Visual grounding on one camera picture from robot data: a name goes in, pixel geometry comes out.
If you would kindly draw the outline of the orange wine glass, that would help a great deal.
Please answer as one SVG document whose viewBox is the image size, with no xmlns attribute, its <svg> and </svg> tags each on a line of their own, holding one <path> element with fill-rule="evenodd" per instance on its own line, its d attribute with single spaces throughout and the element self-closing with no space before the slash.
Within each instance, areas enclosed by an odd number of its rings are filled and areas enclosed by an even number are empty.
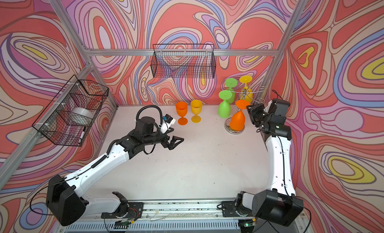
<svg viewBox="0 0 384 233">
<path fill-rule="evenodd" d="M 234 131 L 242 131 L 246 121 L 243 110 L 246 110 L 246 108 L 250 106 L 250 103 L 246 100 L 238 100 L 236 101 L 236 106 L 239 111 L 233 115 L 230 121 L 230 128 Z"/>
<path fill-rule="evenodd" d="M 178 120 L 179 125 L 186 125 L 188 120 L 185 118 L 188 112 L 188 104 L 185 102 L 178 102 L 176 104 L 177 115 L 180 117 Z"/>
</svg>

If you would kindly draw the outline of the yellow wine glass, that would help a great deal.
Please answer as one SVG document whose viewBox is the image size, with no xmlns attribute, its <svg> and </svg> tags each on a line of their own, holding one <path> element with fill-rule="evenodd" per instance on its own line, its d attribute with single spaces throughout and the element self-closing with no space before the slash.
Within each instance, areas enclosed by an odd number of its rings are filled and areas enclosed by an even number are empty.
<svg viewBox="0 0 384 233">
<path fill-rule="evenodd" d="M 252 81 L 252 76 L 244 75 L 239 79 L 239 82 L 244 85 L 242 92 L 240 94 L 240 100 L 245 100 L 249 103 L 253 102 L 253 92 L 248 87 L 248 84 Z"/>
<path fill-rule="evenodd" d="M 202 111 L 203 103 L 199 100 L 193 100 L 191 102 L 191 112 L 193 114 L 193 117 L 191 118 L 193 123 L 199 123 L 201 121 L 201 118 L 199 114 Z"/>
</svg>

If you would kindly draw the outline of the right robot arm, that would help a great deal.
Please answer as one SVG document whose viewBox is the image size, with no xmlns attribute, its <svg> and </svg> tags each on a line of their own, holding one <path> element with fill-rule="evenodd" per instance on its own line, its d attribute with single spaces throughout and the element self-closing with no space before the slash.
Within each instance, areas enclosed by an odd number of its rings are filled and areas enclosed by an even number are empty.
<svg viewBox="0 0 384 233">
<path fill-rule="evenodd" d="M 261 134 L 269 158 L 267 188 L 257 194 L 240 192 L 235 201 L 237 214 L 252 214 L 256 219 L 288 227 L 303 211 L 292 182 L 290 148 L 291 128 L 286 125 L 290 103 L 275 98 L 267 106 L 248 106 L 252 124 Z"/>
</svg>

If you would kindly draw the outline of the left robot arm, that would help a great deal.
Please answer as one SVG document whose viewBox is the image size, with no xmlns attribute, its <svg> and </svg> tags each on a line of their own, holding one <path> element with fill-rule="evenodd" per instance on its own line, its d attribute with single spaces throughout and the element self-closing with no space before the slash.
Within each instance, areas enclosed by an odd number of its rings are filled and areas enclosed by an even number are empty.
<svg viewBox="0 0 384 233">
<path fill-rule="evenodd" d="M 48 184 L 46 206 L 61 226 L 69 226 L 82 216 L 106 214 L 115 218 L 124 218 L 130 210 L 128 200 L 119 192 L 111 197 L 95 198 L 87 195 L 87 191 L 117 166 L 133 159 L 143 152 L 147 145 L 155 147 L 160 144 L 168 150 L 175 149 L 184 139 L 178 136 L 169 137 L 173 132 L 176 120 L 164 115 L 156 106 L 160 123 L 149 116 L 140 114 L 150 106 L 141 108 L 135 119 L 135 128 L 122 138 L 112 141 L 106 151 L 91 163 L 65 177 L 56 175 Z"/>
</svg>

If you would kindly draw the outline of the chrome wine glass rack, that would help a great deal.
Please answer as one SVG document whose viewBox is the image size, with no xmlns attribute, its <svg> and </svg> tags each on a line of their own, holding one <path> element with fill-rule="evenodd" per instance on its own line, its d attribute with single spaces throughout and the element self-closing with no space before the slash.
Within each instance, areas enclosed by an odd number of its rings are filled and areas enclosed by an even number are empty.
<svg viewBox="0 0 384 233">
<path fill-rule="evenodd" d="M 264 99 L 262 99 L 262 98 L 258 98 L 257 100 L 254 100 L 253 99 L 253 102 L 255 102 L 255 103 L 264 103 Z M 244 131 L 244 129 L 242 130 L 242 131 L 234 131 L 234 130 L 232 130 L 231 128 L 230 128 L 230 121 L 231 121 L 231 119 L 232 119 L 232 117 L 231 118 L 228 118 L 226 121 L 225 121 L 225 128 L 226 128 L 226 130 L 229 132 L 229 133 L 231 133 L 231 134 L 240 134 L 240 133 L 242 133 L 243 131 Z"/>
</svg>

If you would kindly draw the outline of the left green wine glass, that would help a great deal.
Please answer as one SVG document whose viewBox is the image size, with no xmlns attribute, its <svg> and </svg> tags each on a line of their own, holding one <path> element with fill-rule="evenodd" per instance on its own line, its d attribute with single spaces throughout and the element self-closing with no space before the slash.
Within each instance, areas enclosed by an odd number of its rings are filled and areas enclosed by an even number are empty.
<svg viewBox="0 0 384 233">
<path fill-rule="evenodd" d="M 231 114 L 231 106 L 229 100 L 232 97 L 232 93 L 228 90 L 222 90 L 219 93 L 219 98 L 222 102 L 219 104 L 218 115 L 220 118 L 229 118 Z"/>
</svg>

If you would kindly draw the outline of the green wine glass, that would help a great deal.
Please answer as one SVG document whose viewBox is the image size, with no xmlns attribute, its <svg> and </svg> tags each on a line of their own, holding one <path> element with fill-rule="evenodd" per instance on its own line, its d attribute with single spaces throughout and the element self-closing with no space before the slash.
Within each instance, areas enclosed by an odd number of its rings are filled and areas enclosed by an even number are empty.
<svg viewBox="0 0 384 233">
<path fill-rule="evenodd" d="M 219 93 L 219 98 L 222 102 L 219 104 L 218 115 L 220 118 L 229 118 L 231 114 L 231 106 L 229 100 L 232 97 L 232 93 L 228 90 L 222 90 Z"/>
<path fill-rule="evenodd" d="M 237 86 L 238 81 L 235 78 L 228 78 L 225 80 L 225 86 L 227 90 L 231 93 L 231 97 L 228 100 L 229 104 L 232 104 L 235 101 L 236 93 L 234 91 L 234 88 Z"/>
</svg>

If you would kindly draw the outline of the right green wine glass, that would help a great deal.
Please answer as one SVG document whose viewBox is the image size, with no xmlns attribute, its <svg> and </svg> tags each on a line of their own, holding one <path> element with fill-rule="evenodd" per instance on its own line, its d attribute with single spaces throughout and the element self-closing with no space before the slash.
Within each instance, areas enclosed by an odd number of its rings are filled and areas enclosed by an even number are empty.
<svg viewBox="0 0 384 233">
<path fill-rule="evenodd" d="M 234 91 L 234 88 L 237 86 L 238 81 L 235 78 L 228 78 L 225 80 L 225 86 L 227 90 L 231 93 L 231 97 L 228 100 L 229 104 L 232 104 L 235 101 L 236 93 Z"/>
</svg>

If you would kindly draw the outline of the silver tape roll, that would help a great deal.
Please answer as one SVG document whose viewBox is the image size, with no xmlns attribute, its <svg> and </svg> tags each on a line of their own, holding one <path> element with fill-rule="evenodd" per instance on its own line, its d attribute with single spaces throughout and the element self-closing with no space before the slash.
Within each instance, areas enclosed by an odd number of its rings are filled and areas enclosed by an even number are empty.
<svg viewBox="0 0 384 233">
<path fill-rule="evenodd" d="M 70 123 L 76 126 L 90 126 L 93 118 L 92 112 L 81 107 L 75 107 L 69 114 Z"/>
</svg>

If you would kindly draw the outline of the black marker pen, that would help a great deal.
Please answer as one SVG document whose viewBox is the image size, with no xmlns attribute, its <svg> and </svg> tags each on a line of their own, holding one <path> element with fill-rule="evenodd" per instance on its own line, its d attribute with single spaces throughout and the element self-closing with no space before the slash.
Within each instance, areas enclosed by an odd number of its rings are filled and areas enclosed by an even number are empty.
<svg viewBox="0 0 384 233">
<path fill-rule="evenodd" d="M 83 128 L 83 130 L 82 130 L 82 132 L 81 132 L 81 135 L 80 135 L 80 138 L 79 138 L 79 142 L 78 142 L 78 144 L 79 144 L 80 146 L 83 145 L 83 139 L 84 139 L 85 131 L 86 131 L 86 129 Z"/>
</svg>

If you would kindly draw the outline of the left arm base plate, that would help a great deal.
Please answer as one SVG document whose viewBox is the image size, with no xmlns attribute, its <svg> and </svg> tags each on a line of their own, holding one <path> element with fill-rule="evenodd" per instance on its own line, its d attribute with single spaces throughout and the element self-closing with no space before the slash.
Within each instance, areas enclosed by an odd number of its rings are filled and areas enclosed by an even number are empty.
<svg viewBox="0 0 384 233">
<path fill-rule="evenodd" d="M 102 213 L 101 218 L 137 220 L 142 217 L 143 208 L 143 202 L 121 203 L 113 213 Z"/>
</svg>

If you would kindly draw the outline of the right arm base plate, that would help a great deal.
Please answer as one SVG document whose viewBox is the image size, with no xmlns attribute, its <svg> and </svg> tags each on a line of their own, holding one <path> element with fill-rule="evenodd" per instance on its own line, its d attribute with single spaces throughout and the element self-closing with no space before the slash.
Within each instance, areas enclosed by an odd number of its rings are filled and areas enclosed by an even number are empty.
<svg viewBox="0 0 384 233">
<path fill-rule="evenodd" d="M 222 215 L 225 218 L 234 217 L 252 217 L 252 211 L 248 208 L 238 206 L 236 201 L 222 201 L 218 206 L 218 210 L 222 211 Z"/>
</svg>

